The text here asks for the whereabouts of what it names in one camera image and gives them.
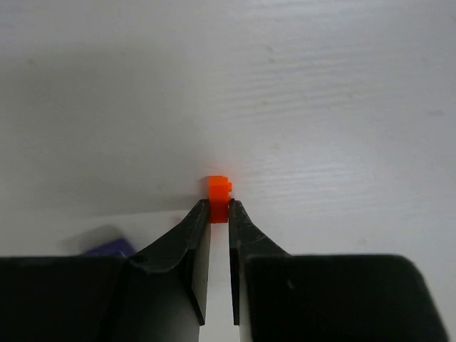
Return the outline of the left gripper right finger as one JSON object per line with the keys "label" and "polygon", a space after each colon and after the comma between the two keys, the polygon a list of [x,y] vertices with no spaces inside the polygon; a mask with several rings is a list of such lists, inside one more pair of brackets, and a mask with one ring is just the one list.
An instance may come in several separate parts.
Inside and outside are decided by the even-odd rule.
{"label": "left gripper right finger", "polygon": [[234,323],[242,341],[447,341],[425,279],[396,254],[292,255],[229,206]]}

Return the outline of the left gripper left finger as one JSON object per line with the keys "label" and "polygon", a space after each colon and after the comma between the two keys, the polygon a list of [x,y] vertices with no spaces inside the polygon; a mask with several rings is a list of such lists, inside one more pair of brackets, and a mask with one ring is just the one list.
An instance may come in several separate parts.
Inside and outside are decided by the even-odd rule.
{"label": "left gripper left finger", "polygon": [[209,202],[136,254],[1,259],[3,341],[197,341]]}

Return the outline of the orange small lego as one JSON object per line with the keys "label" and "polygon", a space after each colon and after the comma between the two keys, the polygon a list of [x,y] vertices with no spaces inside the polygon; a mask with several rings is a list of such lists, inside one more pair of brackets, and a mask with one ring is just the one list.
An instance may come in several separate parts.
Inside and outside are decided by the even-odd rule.
{"label": "orange small lego", "polygon": [[229,203],[233,185],[227,177],[209,177],[210,223],[224,224],[229,219]]}

